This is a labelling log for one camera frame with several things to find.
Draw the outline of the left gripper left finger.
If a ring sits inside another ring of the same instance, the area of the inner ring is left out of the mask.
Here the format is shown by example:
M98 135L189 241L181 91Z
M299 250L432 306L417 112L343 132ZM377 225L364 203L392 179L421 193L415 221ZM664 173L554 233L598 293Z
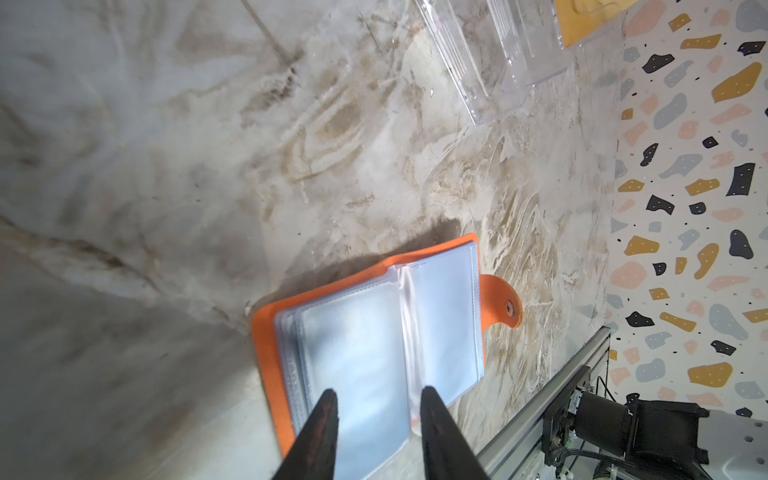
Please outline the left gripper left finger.
M338 429L337 394L326 389L272 479L332 480Z

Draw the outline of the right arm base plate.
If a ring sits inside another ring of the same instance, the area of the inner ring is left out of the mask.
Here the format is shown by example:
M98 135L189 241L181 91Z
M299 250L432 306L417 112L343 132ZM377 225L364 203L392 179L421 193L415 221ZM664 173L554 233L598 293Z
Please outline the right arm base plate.
M577 403L589 388L590 374L590 367L580 366L544 411L541 447L545 464L555 467L557 472L562 470L564 452L568 449L570 432L575 423Z

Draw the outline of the orange card holder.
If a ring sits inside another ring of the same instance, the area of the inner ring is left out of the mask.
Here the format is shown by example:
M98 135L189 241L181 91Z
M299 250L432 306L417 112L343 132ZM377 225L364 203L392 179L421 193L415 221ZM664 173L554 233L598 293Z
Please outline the orange card holder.
M418 427L423 388L454 403L484 376L484 332L522 321L517 292L481 273L472 234L262 307L252 333L282 453L332 390L335 476L369 477Z

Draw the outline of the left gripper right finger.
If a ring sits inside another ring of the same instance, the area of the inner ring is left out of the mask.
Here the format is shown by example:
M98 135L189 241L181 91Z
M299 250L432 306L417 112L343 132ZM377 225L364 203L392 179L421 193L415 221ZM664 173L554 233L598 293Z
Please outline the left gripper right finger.
M489 479L432 386L422 390L420 419L426 479Z

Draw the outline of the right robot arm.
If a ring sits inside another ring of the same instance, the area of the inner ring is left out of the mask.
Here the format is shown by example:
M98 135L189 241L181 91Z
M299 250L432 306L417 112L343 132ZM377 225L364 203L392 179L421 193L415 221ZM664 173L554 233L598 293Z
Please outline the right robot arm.
M696 403L581 396L573 431L598 448L561 448L559 462L592 458L635 479L765 479L767 422Z

